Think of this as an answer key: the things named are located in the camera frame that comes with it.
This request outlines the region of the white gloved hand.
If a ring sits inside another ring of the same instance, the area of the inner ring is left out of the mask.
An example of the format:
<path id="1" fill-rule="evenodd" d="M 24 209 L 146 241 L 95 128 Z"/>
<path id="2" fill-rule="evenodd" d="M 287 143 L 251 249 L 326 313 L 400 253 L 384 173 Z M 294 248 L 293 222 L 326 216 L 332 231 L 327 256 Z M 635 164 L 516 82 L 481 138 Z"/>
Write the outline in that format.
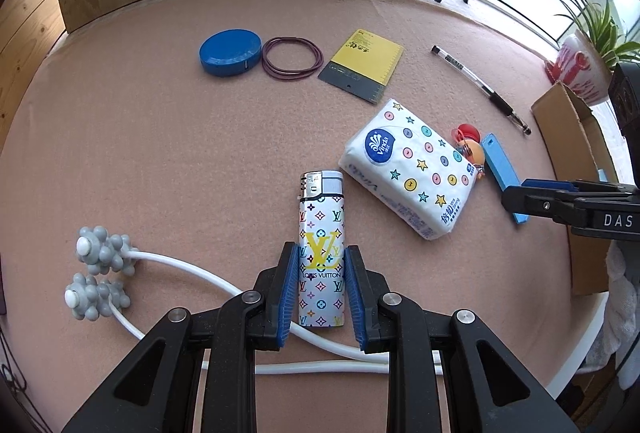
<path id="1" fill-rule="evenodd" d="M 620 388 L 630 389 L 639 378 L 639 245 L 612 241 L 605 258 L 608 301 L 596 340 L 582 369 L 597 371 L 612 356 Z"/>

